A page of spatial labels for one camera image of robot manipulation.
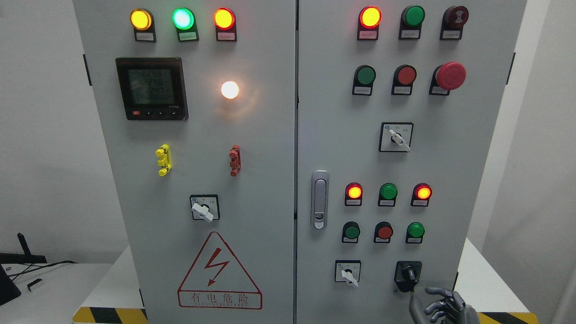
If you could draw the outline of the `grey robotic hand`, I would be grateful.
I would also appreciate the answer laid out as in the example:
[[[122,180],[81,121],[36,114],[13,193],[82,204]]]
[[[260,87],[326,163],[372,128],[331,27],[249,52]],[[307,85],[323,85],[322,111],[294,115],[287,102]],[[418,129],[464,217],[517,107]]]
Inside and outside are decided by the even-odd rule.
[[[419,297],[412,293],[409,302],[409,313],[416,324],[479,324],[476,310],[465,303],[457,291],[444,288],[426,287],[430,295],[440,295],[442,299],[423,307]]]

